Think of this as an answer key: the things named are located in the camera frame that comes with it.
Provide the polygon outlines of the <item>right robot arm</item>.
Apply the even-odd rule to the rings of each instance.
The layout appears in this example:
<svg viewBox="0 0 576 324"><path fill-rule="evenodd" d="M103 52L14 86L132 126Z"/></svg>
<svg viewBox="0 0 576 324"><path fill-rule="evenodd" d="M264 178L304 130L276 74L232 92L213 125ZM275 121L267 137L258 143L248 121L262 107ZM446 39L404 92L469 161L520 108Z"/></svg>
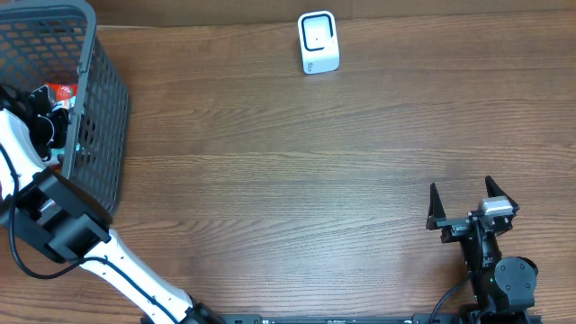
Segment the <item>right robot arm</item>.
<svg viewBox="0 0 576 324"><path fill-rule="evenodd" d="M429 187L427 230L440 230L443 243L459 243L466 277L446 292L429 315L429 323L540 323L530 317L535 306L538 267L527 257L504 257L498 236L513 228L519 205L491 176L485 177L487 197L461 219L446 217L437 186ZM474 304L440 318L445 302L465 284L472 286Z"/></svg>

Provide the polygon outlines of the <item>white barcode scanner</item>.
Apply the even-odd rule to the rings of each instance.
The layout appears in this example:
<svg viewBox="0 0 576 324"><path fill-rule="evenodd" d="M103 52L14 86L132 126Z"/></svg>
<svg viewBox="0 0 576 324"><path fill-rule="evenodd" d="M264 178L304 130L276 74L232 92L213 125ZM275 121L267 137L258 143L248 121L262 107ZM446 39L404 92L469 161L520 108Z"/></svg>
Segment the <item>white barcode scanner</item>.
<svg viewBox="0 0 576 324"><path fill-rule="evenodd" d="M314 75L339 68L336 19L330 11L302 14L297 22L303 72Z"/></svg>

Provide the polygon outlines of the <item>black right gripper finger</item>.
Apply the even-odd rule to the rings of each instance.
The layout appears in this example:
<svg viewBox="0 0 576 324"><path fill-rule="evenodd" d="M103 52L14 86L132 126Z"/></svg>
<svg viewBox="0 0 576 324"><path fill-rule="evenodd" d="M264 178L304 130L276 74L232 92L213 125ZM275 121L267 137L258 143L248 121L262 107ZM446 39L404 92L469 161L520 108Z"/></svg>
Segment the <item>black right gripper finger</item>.
<svg viewBox="0 0 576 324"><path fill-rule="evenodd" d="M427 214L426 229L438 230L442 227L442 222L446 221L446 213L435 183L429 187L429 206Z"/></svg>
<svg viewBox="0 0 576 324"><path fill-rule="evenodd" d="M499 197L499 196L503 196L505 198L508 199L508 201L510 202L512 209L514 212L518 212L519 211L519 205L516 201L514 201L508 194L506 194L495 182L495 180L490 176L490 175L486 175L485 176L485 186L486 186L486 190L487 190L487 194L490 198L494 198L494 197Z"/></svg>

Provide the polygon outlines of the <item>orange spaghetti packet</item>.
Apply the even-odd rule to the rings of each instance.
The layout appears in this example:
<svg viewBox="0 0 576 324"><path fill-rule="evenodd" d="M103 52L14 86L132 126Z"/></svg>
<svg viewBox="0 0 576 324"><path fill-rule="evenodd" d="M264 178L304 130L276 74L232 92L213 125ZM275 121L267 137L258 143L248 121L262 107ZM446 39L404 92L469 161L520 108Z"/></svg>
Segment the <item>orange spaghetti packet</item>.
<svg viewBox="0 0 576 324"><path fill-rule="evenodd" d="M77 84L54 84L47 83L50 99L53 102L53 109L69 110L74 107L77 96Z"/></svg>

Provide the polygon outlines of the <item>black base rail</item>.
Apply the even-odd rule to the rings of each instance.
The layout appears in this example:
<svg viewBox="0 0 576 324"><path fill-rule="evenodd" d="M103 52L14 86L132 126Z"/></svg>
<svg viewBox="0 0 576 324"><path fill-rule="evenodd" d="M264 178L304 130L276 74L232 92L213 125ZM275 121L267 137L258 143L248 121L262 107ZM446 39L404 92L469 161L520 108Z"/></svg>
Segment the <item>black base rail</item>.
<svg viewBox="0 0 576 324"><path fill-rule="evenodd" d="M431 314L415 313L411 316L401 317L357 317L357 318L330 318L330 317L268 317L262 318L256 314L224 314L222 320L226 324L428 324ZM489 316L485 314L480 323L530 323L542 324L543 320L538 315L503 315ZM436 324L456 324L475 323L472 319L462 319L457 314L440 313L437 314L433 323Z"/></svg>

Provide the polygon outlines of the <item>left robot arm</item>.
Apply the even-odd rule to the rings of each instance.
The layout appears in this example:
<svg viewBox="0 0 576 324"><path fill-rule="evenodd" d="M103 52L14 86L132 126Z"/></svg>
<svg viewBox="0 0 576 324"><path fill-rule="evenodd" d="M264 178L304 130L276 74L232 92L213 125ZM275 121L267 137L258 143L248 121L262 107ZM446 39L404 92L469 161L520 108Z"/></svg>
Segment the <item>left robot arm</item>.
<svg viewBox="0 0 576 324"><path fill-rule="evenodd" d="M50 96L1 86L1 224L14 262L52 280L81 267L139 307L150 323L221 323L223 318L140 260L112 228L110 213L50 168L68 112Z"/></svg>

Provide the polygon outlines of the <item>grey plastic mesh basket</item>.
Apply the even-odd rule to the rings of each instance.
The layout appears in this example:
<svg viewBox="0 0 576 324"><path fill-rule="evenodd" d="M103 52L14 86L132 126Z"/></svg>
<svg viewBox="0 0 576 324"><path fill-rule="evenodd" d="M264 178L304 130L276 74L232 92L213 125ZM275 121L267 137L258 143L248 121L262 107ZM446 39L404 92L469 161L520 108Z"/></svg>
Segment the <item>grey plastic mesh basket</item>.
<svg viewBox="0 0 576 324"><path fill-rule="evenodd" d="M1 81L25 91L47 83L77 87L61 173L114 213L131 99L96 36L96 25L86 1L2 4Z"/></svg>

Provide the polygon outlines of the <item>teal tissue pack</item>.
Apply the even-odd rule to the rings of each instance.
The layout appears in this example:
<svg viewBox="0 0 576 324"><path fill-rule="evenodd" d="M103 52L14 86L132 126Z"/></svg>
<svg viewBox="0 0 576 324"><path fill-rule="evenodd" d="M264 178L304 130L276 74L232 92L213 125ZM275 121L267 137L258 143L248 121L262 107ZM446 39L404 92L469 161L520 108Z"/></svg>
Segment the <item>teal tissue pack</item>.
<svg viewBox="0 0 576 324"><path fill-rule="evenodd" d="M49 156L42 160L46 167L54 171L60 172L64 165L65 160L65 149L64 148L52 148L50 150Z"/></svg>

